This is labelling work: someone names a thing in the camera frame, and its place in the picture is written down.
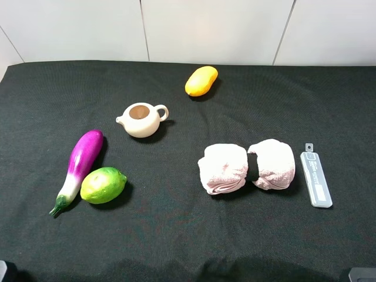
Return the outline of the left grey robot base corner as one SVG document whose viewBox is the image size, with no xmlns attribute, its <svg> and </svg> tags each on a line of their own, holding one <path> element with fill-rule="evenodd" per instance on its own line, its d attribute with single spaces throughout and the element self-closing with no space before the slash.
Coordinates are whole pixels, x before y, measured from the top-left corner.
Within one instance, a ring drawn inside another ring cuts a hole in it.
<svg viewBox="0 0 376 282">
<path fill-rule="evenodd" d="M 3 260 L 0 261 L 0 282 L 7 281 L 8 266 Z"/>
</svg>

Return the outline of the right grey robot base corner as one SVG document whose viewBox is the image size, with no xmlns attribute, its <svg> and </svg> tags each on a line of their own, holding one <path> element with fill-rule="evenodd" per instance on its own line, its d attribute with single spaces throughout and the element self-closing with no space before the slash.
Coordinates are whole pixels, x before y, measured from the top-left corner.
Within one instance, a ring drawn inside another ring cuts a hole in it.
<svg viewBox="0 0 376 282">
<path fill-rule="evenodd" d="M 350 282 L 376 282 L 376 268 L 353 267 L 348 278 Z"/>
</svg>

